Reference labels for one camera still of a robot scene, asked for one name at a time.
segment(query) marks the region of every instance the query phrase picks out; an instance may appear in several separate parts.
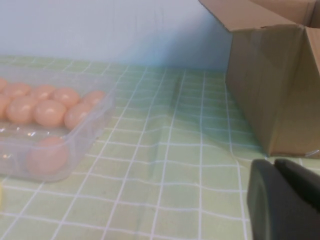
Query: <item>egg tray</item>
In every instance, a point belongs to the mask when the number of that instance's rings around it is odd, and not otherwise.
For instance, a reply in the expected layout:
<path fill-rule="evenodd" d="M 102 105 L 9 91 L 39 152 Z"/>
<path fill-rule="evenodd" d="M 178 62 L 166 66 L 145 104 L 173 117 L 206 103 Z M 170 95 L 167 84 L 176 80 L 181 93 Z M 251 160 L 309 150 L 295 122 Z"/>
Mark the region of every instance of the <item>egg tray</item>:
<path fill-rule="evenodd" d="M 100 90 L 105 97 L 90 111 L 87 117 L 73 130 L 65 127 L 46 128 L 38 124 L 19 125 L 0 121 L 0 174 L 38 181 L 53 182 L 67 178 L 91 148 L 96 138 L 111 120 L 115 108 L 115 84 L 105 75 L 71 73 L 48 69 L 34 69 L 0 64 L 0 76 L 8 83 L 26 83 L 32 87 L 50 84 L 57 88 L 71 87 L 80 96 Z M 36 144 L 49 136 L 63 139 L 63 146 L 38 147 Z M 58 171 L 52 174 L 34 174 L 26 166 L 32 151 L 52 153 L 65 148 L 68 158 Z"/>

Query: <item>white wall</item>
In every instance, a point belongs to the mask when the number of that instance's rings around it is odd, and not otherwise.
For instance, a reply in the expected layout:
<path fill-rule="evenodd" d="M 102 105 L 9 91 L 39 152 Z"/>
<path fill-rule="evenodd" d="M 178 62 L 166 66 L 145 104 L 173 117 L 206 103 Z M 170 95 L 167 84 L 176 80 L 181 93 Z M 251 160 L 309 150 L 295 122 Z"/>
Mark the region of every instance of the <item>white wall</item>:
<path fill-rule="evenodd" d="M 224 70 L 230 43 L 198 0 L 0 0 L 0 54 Z"/>

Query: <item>brown cardboard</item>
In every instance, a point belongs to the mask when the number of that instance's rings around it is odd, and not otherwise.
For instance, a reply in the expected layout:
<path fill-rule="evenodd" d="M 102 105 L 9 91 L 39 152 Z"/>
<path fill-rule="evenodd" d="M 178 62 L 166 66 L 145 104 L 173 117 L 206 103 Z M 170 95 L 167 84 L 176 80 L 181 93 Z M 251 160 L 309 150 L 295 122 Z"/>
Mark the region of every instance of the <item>brown cardboard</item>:
<path fill-rule="evenodd" d="M 299 21 L 310 21 L 310 1 L 278 1 L 303 2 Z M 233 34 L 226 85 L 264 150 L 320 158 L 320 29 L 249 0 L 200 2 Z"/>
<path fill-rule="evenodd" d="M 320 1 L 315 4 L 310 27 L 320 29 Z"/>
<path fill-rule="evenodd" d="M 316 0 L 251 0 L 296 24 L 309 26 Z"/>

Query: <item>black plastic object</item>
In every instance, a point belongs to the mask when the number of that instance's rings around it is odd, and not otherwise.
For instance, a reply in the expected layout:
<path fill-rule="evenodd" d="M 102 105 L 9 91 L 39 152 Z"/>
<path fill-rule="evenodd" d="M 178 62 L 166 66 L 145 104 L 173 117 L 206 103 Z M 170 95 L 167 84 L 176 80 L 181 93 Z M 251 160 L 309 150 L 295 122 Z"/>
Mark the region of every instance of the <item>black plastic object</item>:
<path fill-rule="evenodd" d="M 254 240 L 320 240 L 320 177 L 292 161 L 254 160 L 247 205 Z"/>

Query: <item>green checkered tablecloth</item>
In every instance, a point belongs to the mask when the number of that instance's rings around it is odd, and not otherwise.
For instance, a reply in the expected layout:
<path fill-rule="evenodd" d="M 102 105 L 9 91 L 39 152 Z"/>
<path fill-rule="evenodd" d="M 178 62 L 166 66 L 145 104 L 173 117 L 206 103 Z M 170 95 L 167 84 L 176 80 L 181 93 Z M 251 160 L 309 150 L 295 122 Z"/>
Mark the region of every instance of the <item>green checkered tablecloth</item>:
<path fill-rule="evenodd" d="M 252 239 L 250 164 L 273 158 L 223 74 L 15 56 L 0 64 L 117 79 L 114 116 L 69 178 L 2 176 L 0 240 Z M 320 173 L 320 161 L 292 160 Z"/>

